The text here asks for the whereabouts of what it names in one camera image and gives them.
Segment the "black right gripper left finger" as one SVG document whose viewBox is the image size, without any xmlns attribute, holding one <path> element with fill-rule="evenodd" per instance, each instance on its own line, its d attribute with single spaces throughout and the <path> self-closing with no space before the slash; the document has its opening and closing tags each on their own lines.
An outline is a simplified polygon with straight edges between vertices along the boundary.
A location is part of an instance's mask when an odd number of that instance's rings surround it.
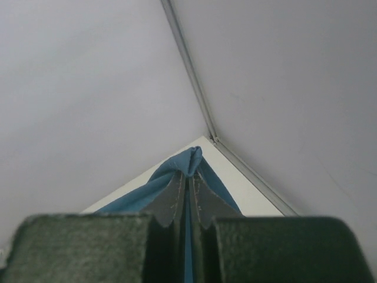
<svg viewBox="0 0 377 283">
<path fill-rule="evenodd" d="M 183 282 L 186 179 L 138 213 L 34 215 L 16 230 L 2 282 Z"/>
</svg>

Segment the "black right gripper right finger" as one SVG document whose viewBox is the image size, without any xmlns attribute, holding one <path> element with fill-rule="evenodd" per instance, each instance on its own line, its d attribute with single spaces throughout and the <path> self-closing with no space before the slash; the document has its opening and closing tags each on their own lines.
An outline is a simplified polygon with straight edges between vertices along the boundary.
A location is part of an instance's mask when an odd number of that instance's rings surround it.
<svg viewBox="0 0 377 283">
<path fill-rule="evenodd" d="M 246 217 L 189 180 L 194 282 L 373 282 L 359 243 L 331 217 Z"/>
</svg>

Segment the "teal blue t-shirt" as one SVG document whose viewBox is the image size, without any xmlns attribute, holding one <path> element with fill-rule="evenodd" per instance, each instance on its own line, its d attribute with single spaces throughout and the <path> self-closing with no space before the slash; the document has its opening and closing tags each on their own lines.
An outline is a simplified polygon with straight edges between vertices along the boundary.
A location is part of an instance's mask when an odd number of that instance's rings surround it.
<svg viewBox="0 0 377 283">
<path fill-rule="evenodd" d="M 169 158 L 150 180 L 104 212 L 114 239 L 97 282 L 242 282 L 247 261 L 243 215 L 193 147 Z"/>
</svg>

